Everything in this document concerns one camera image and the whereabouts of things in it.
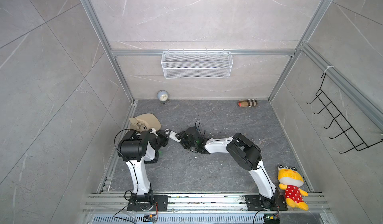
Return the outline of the white remote control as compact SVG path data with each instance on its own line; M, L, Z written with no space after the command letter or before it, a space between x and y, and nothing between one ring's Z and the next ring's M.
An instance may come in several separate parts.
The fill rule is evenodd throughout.
M170 134L169 134L169 138L175 142L178 142L180 143L180 139L177 137L177 133L175 133L174 131L170 131Z

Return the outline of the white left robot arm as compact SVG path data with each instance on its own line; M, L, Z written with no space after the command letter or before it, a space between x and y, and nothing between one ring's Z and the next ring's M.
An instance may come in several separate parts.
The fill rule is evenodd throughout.
M146 163L156 163L159 158L159 149L165 147L170 139L170 130L156 131L154 128L136 131L124 129L126 132L118 144L114 144L118 156L129 167L133 193L146 195L151 190L151 183L146 172Z

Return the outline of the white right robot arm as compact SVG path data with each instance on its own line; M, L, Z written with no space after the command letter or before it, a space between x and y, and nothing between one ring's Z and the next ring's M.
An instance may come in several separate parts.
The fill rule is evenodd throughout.
M228 153L234 161L253 178L260 196L274 200L276 186L267 174L261 156L261 149L241 133L227 138L204 138L197 127L190 127L175 135L184 149L193 148L200 154Z

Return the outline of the beige cap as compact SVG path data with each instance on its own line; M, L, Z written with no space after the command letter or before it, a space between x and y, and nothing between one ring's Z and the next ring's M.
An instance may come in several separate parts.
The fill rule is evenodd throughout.
M161 129L161 124L155 115L146 113L137 117L129 118L130 129L136 131L145 131L154 128L155 130Z

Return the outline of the small grey desk clock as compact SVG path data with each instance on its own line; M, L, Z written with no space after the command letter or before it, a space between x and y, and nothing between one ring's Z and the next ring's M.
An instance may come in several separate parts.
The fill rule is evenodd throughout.
M169 94L165 90L160 90L157 93L157 98L161 103L167 103L169 101Z

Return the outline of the yellow plush toy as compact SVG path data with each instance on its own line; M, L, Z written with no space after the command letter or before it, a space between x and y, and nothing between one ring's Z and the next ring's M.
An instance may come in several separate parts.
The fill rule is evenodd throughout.
M303 197L308 197L308 193L300 187L304 184L302 176L297 168L279 165L278 166L279 188L285 191L285 201L291 208L299 208L308 211L309 207L304 202Z

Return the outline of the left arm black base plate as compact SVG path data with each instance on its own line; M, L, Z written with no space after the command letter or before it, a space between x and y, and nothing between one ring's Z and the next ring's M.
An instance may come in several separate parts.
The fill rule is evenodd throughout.
M168 208L167 195L138 195L131 198L129 201L127 210L136 212L154 212L160 211L165 212Z

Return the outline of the aluminium front rail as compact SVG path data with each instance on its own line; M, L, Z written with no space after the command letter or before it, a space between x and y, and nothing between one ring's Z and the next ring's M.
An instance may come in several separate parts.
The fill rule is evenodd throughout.
M249 211L245 203L246 195L254 194L166 194L169 196L168 208L164 213L254 213L256 211ZM113 213L122 209L128 204L123 193L112 194L90 194L81 206L84 214L100 213L107 214ZM286 213L302 213L303 211L298 208L288 207Z

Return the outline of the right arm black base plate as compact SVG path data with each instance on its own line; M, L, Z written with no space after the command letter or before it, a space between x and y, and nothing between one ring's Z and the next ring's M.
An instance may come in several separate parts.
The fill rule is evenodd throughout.
M276 194L271 199L265 198L261 195L246 195L245 203L249 211L287 211L285 199L280 194Z

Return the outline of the black wall hook rack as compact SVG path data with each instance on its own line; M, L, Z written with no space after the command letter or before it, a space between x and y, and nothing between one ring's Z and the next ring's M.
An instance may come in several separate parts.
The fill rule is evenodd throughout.
M348 121L346 116L339 110L335 103L329 98L329 96L323 90L323 84L326 79L326 73L321 75L321 83L318 90L315 92L315 97L310 102L306 102L308 105L312 105L315 102L319 102L322 105L322 109L314 111L314 115L321 114L326 111L331 116L331 121L327 126L323 126L324 129L330 129L335 123L340 131L333 136L329 136L330 140L335 140L338 137L345 136L348 142L351 144L351 148L345 151L339 151L339 154L346 154L350 151L363 151L371 148L375 145L382 144L383 139L373 144L367 144L367 142L359 135L355 128Z

